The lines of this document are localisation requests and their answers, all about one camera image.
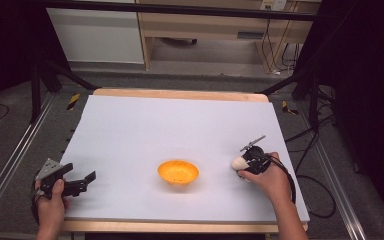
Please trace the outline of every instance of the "black clamp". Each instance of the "black clamp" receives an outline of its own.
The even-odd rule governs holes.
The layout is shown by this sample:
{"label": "black clamp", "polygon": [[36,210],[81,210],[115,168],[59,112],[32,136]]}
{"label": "black clamp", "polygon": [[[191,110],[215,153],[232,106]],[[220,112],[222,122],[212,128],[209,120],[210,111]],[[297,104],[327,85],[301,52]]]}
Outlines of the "black clamp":
{"label": "black clamp", "polygon": [[266,136],[263,135],[260,138],[255,139],[254,141],[248,143],[245,147],[241,149],[241,152],[245,150],[245,153],[234,160],[235,170],[245,170],[252,174],[260,174],[264,173],[270,166],[271,163],[278,166],[282,171],[286,174],[286,177],[288,178],[289,185],[291,187],[291,200],[293,203],[296,201],[296,189],[295,189],[295,183],[292,179],[291,174],[288,172],[288,169],[280,162],[279,159],[276,159],[275,157],[271,156],[270,154],[264,153],[263,149],[259,146],[255,146],[257,142],[264,139]]}
{"label": "black clamp", "polygon": [[[39,223],[39,216],[37,212],[37,195],[39,197],[46,197],[48,199],[52,198],[52,188],[54,187],[55,182],[58,179],[63,179],[64,174],[70,172],[73,170],[73,164],[68,163],[66,165],[62,165],[58,162],[55,162],[48,158],[46,160],[43,167],[38,171],[37,175],[35,176],[33,183],[32,183],[32,206],[31,210],[33,213],[33,217],[35,218],[36,222]],[[87,186],[89,183],[94,181],[96,179],[96,172],[92,172],[89,175],[87,175],[82,180],[76,180],[72,182],[65,182],[64,183],[64,191],[62,192],[62,197],[67,196],[73,196],[77,197],[82,192],[87,191]],[[35,182],[40,181],[40,188],[35,188]]]}

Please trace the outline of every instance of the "metal rail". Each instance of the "metal rail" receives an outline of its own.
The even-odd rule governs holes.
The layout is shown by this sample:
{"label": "metal rail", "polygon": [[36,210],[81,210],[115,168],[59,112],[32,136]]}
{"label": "metal rail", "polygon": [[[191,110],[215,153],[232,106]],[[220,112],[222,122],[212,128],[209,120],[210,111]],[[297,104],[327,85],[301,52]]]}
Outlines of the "metal rail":
{"label": "metal rail", "polygon": [[[305,106],[302,103],[298,102],[297,104],[299,111],[301,113],[308,112]],[[302,115],[302,119],[304,120],[306,126],[308,128],[311,127],[308,119]],[[327,183],[329,184],[332,194],[338,204],[339,212],[341,213],[342,219],[344,220],[345,226],[350,234],[351,239],[353,240],[365,240],[366,235],[364,233],[363,227],[358,220],[357,215],[354,212],[354,208],[351,205],[351,202],[348,199],[347,194],[345,193],[342,184],[339,182],[339,179],[333,169],[333,166],[330,163],[329,157],[323,147],[321,141],[317,141],[315,145],[316,154],[318,155],[318,159],[320,162],[320,166],[323,170],[323,173],[326,177]]]}
{"label": "metal rail", "polygon": [[46,8],[97,10],[97,11],[114,11],[114,12],[164,13],[164,14],[261,18],[261,19],[279,19],[279,20],[297,20],[297,21],[331,20],[333,18],[333,16],[324,16],[324,15],[313,14],[313,13],[278,12],[278,11],[248,10],[248,9],[233,9],[233,8],[215,8],[215,7],[92,2],[92,1],[73,1],[73,0],[25,0],[25,1],[28,4],[46,7]]}
{"label": "metal rail", "polygon": [[36,122],[29,125],[23,137],[19,141],[17,147],[13,151],[11,157],[8,159],[6,165],[0,173],[0,198],[4,193],[6,187],[8,186],[12,176],[17,170],[18,165],[23,159],[27,149],[29,148],[33,138],[36,136],[39,131],[40,126],[46,118],[46,115],[49,112],[49,109],[53,103],[56,93],[48,93],[46,99],[42,106],[42,113],[39,115]]}

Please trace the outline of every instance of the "floor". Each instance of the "floor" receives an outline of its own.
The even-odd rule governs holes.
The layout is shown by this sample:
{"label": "floor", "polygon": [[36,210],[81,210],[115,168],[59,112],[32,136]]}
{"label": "floor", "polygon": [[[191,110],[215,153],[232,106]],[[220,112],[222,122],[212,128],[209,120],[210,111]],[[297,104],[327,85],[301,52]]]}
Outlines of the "floor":
{"label": "floor", "polygon": [[[285,59],[292,58],[294,54],[294,49],[288,49],[288,51],[285,54]],[[114,72],[114,74],[106,74],[106,75],[98,75],[94,73],[88,73],[88,72],[82,72],[87,69],[82,69],[82,71],[78,72],[80,76],[85,76],[85,79],[90,81],[104,81],[108,85],[116,85],[120,84],[119,79],[117,77],[116,73],[124,72],[126,74],[132,74],[130,77],[133,80],[129,80],[131,82],[128,83],[122,83],[126,86],[135,85],[137,86],[139,83],[134,82],[135,74],[145,74],[149,75],[149,79],[145,79],[142,77],[145,82],[144,87],[150,87],[152,88],[153,81],[164,81],[163,78],[167,78],[167,75],[174,75],[176,79],[184,78],[185,82],[193,82],[193,81],[199,81],[199,76],[206,76],[205,79],[208,80],[208,76],[214,77],[214,83],[205,83],[202,84],[202,88],[207,89],[220,89],[220,90],[230,90],[230,89],[243,89],[244,91],[253,91],[253,89],[259,88],[259,90],[263,90],[264,87],[267,86],[267,84],[261,84],[258,82],[261,79],[265,79],[266,82],[270,84],[274,84],[286,77],[288,77],[290,74],[292,74],[292,69],[288,69],[288,63],[286,61],[286,65],[282,65],[282,62],[279,61],[277,63],[278,66],[280,66],[282,69],[280,71],[280,74],[274,74],[274,73],[266,73],[261,65],[261,60],[256,52],[256,48],[253,45],[253,43],[250,42],[231,42],[231,41],[201,41],[198,40],[198,43],[196,45],[192,45],[190,41],[187,40],[173,40],[173,39],[157,39],[154,46],[154,52],[152,55],[152,62],[151,67],[148,70],[144,70],[141,67],[132,67],[128,69],[107,69],[108,72]],[[226,86],[222,85],[219,81],[221,78],[223,80],[227,80],[229,82],[229,79],[232,81],[229,83],[230,85]],[[290,98],[290,92],[293,89],[293,85],[288,86],[284,89],[282,89],[279,94],[274,94],[271,97],[271,101],[276,104],[276,109],[279,113],[279,123],[282,127],[282,131],[284,131],[285,138],[286,136],[293,136],[294,134],[300,132],[303,129],[306,129],[305,121],[303,121],[303,117],[296,116],[293,114],[285,113],[282,110],[282,100],[291,100]],[[61,93],[58,96],[56,96],[58,99],[57,101],[61,101],[61,103],[65,103],[67,98],[71,96],[71,90],[68,89],[67,93]],[[29,89],[25,88],[23,86],[16,88],[16,89],[9,89],[4,91],[0,95],[0,100],[8,104],[10,107],[13,103],[14,105],[17,104],[16,101],[28,101],[28,94]],[[303,103],[303,108],[298,108],[299,111],[305,112],[305,106],[306,104]],[[18,112],[10,111],[8,114],[11,117],[17,117],[24,119],[25,122],[28,122],[29,119],[29,105],[24,106],[24,110],[19,110]],[[328,108],[323,108],[321,110],[322,117],[323,116],[329,116],[331,113],[329,112]],[[57,129],[63,129],[67,126],[63,125],[70,125],[74,124],[71,120],[71,116],[69,113],[65,112],[64,115],[62,115],[65,119],[64,124],[61,123],[61,125],[55,126],[52,125],[53,128]],[[50,120],[48,121],[58,121],[58,119],[54,119],[53,115],[50,114]],[[7,127],[4,127],[4,124],[0,125],[0,135],[5,134],[5,132],[8,132],[9,128],[13,129],[16,127],[16,132],[14,135],[22,135],[23,129],[25,129],[26,125],[8,125]],[[38,145],[40,142],[44,141],[50,141],[50,142],[56,142],[55,136],[52,136],[52,131],[48,131],[45,135],[38,135],[37,138],[39,138],[38,141],[33,142],[32,146],[30,146],[33,151],[37,151],[40,153],[39,155],[47,154],[48,156],[51,154],[56,154],[56,157],[60,157],[63,153],[61,152],[62,149],[65,148],[67,142],[65,143],[52,143],[52,147],[55,149],[60,149],[56,152],[47,152],[48,150],[44,150],[43,146]],[[70,133],[67,132],[64,133],[64,136],[67,136],[69,138]],[[310,136],[306,136],[302,138],[302,141],[291,143],[291,145],[288,145],[288,148],[294,149],[294,150],[300,150],[305,148],[305,146],[308,144],[308,142],[311,140]],[[337,176],[340,178],[340,181],[342,183],[346,183],[343,186],[343,190],[346,192],[345,195],[350,197],[350,202],[352,206],[355,206],[355,213],[358,216],[359,221],[361,222],[361,225],[364,228],[364,232],[367,234],[367,238],[361,238],[361,237],[351,237],[346,229],[346,226],[344,224],[344,221],[346,220],[347,216],[344,215],[343,212],[340,212],[340,210],[336,210],[335,216],[332,219],[318,219],[318,218],[312,218],[312,224],[310,224],[309,234],[312,236],[313,239],[384,239],[384,207],[382,207],[382,203],[376,198],[376,192],[373,190],[373,188],[370,187],[370,180],[367,179],[365,176],[361,176],[358,174],[353,173],[353,164],[352,161],[348,161],[347,159],[350,158],[349,154],[346,151],[335,151],[337,149],[336,147],[340,149],[346,149],[345,146],[343,146],[343,142],[341,141],[341,138],[338,134],[338,131],[333,127],[331,124],[327,125],[325,128],[322,129],[322,134],[320,135],[320,142],[323,142],[325,146],[327,145],[333,145],[334,147],[326,147],[325,152],[328,155],[329,158],[334,159],[335,161],[332,162],[332,165],[334,165],[334,168],[337,169]],[[14,149],[14,143],[12,142],[2,142],[0,140],[0,144],[6,144],[5,147],[2,149],[6,149],[10,151],[11,149]],[[318,176],[324,183],[326,183],[326,179],[324,179],[324,175],[326,172],[324,172],[323,168],[320,167],[319,158],[320,153],[317,151],[310,151],[308,155],[308,161],[303,163],[302,172],[301,174],[307,174],[312,176]],[[291,159],[294,158],[297,161],[300,158],[299,152],[292,153],[291,152]],[[0,155],[7,156],[9,152],[0,151]],[[25,158],[29,158],[31,156],[36,156],[32,153],[27,153],[27,156]],[[27,168],[30,168],[31,171],[34,171],[34,169],[37,168],[37,166],[40,165],[40,163],[33,163],[30,164],[31,166],[27,166]],[[13,176],[12,183],[9,184],[10,188],[15,184],[14,181],[19,182],[28,182],[29,180],[25,179],[25,176],[22,176],[22,174],[15,173]],[[305,198],[308,199],[308,204],[313,206],[314,212],[319,212],[322,214],[327,214],[330,209],[332,208],[331,200],[329,196],[325,193],[320,194],[320,192],[323,192],[323,190],[318,189],[315,193],[315,189],[319,188],[318,186],[312,186],[311,184],[306,183],[306,179],[302,179],[302,182],[300,182],[300,185],[303,187],[303,192],[305,195]],[[20,211],[17,209],[17,205],[12,206],[10,201],[4,201],[7,199],[8,196],[12,196],[9,194],[10,191],[7,191],[3,193],[3,198],[0,203],[0,223],[2,221],[5,221],[5,212],[9,209],[10,212],[17,212]],[[365,201],[364,199],[372,198],[373,201]],[[20,213],[20,215],[28,215],[29,213]],[[5,226],[2,226],[0,224],[0,229],[5,229]],[[25,233],[23,234],[15,234],[13,233],[2,233],[0,232],[0,238],[1,239],[32,239],[34,238],[33,235]]]}

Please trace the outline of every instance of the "black stand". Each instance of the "black stand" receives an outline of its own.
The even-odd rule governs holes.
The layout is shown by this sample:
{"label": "black stand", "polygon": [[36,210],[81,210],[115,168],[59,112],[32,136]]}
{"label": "black stand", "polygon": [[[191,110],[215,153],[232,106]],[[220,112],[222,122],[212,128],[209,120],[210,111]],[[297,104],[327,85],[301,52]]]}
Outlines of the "black stand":
{"label": "black stand", "polygon": [[[31,87],[32,87],[32,117],[30,119],[30,123],[34,123],[37,120],[37,117],[41,113],[41,97],[40,97],[40,79],[44,80],[44,84],[46,85],[48,91],[50,92],[59,92],[62,88],[61,83],[56,78],[56,74],[61,74],[66,76],[68,79],[73,82],[79,84],[87,90],[96,90],[98,86],[95,86],[77,75],[73,74],[70,70],[67,70],[58,64],[52,61],[44,61],[44,68],[38,69],[37,62],[33,62],[31,65]],[[51,80],[45,80],[48,78],[40,78],[40,74],[46,74],[46,72],[53,72],[54,78]]]}
{"label": "black stand", "polygon": [[[255,10],[238,10],[238,9],[225,9],[225,8],[202,8],[202,7],[186,7],[186,6],[166,6],[166,5],[153,5],[153,4],[128,4],[128,3],[101,3],[101,2],[85,2],[85,1],[61,1],[61,0],[26,0],[26,3],[35,5],[37,7],[51,7],[51,8],[63,8],[63,9],[83,9],[83,10],[101,10],[101,11],[117,11],[117,12],[150,12],[150,13],[167,13],[167,14],[191,14],[191,15],[207,15],[207,16],[226,16],[226,17],[242,17],[242,18],[261,18],[261,19],[283,19],[283,20],[299,20],[299,21],[316,21],[325,20],[331,21],[332,17],[323,16],[318,14],[305,14],[305,13],[287,13],[287,12],[275,12],[275,11],[255,11]],[[309,61],[306,66],[311,66],[310,63],[315,63],[315,56],[312,57],[312,61]],[[87,89],[96,89],[96,86],[90,85],[81,78],[75,76],[69,71],[59,67],[52,62],[46,62],[47,67],[54,71],[62,73],[71,80],[79,83]],[[292,82],[302,82],[299,80],[302,76],[292,76],[273,87],[270,87],[262,92],[265,95],[269,95],[280,88],[289,85]],[[303,91],[294,93],[294,98],[303,98],[308,92],[311,82],[304,81]]]}
{"label": "black stand", "polygon": [[311,128],[314,131],[318,131],[319,121],[318,121],[318,111],[317,111],[317,97],[319,90],[319,82],[315,74],[301,74],[297,76],[291,76],[261,92],[256,92],[257,94],[270,95],[277,90],[288,86],[293,82],[298,82],[298,85],[295,87],[292,96],[294,99],[299,100],[303,99],[305,95],[310,92],[310,111],[309,111],[309,122]]}

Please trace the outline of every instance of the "white table surface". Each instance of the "white table surface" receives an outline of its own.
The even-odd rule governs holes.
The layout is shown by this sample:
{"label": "white table surface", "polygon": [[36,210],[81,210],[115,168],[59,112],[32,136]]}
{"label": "white table surface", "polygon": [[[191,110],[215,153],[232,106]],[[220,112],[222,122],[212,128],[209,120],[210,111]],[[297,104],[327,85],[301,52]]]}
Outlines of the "white table surface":
{"label": "white table surface", "polygon": [[[297,186],[301,221],[309,216],[271,103],[89,96],[61,160],[67,181],[96,171],[86,193],[71,199],[67,219],[155,222],[275,222],[268,199],[236,176],[230,162],[248,142],[277,151]],[[184,159],[200,174],[173,186],[157,173]]]}

